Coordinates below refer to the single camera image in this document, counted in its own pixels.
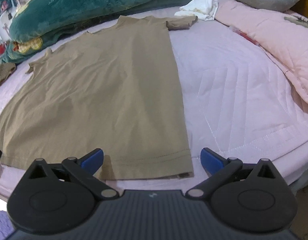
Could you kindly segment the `brown speckled folded cloth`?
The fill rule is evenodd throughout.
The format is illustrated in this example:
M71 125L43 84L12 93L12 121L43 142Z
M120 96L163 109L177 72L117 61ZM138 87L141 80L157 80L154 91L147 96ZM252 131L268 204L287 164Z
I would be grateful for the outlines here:
M17 69L14 63L0 64L0 86L10 77Z

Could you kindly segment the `green plush blanket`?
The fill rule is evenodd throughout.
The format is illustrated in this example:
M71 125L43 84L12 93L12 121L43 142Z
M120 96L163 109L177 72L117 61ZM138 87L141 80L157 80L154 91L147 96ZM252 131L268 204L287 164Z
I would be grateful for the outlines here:
M21 63L58 40L120 14L175 7L190 0L30 0L15 14L0 63Z

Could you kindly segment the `purple fuzzy garment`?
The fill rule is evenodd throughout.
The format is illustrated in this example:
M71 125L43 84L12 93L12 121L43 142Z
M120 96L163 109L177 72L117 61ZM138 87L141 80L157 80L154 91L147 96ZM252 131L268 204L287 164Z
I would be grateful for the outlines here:
M14 232L14 227L8 217L7 212L0 211L0 240L6 239Z

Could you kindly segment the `white folded cloth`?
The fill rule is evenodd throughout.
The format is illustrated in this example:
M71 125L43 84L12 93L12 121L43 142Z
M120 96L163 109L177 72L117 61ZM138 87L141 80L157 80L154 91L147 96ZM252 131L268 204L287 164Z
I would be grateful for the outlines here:
M202 21L213 21L219 7L218 0L192 0L179 8L177 17L196 16Z

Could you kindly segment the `tan t-shirt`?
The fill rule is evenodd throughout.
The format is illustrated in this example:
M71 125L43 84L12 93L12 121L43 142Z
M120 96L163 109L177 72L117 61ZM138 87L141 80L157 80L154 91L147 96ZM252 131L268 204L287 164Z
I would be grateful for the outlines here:
M196 20L120 16L48 50L0 114L1 163L25 170L100 148L102 180L193 173L169 33Z

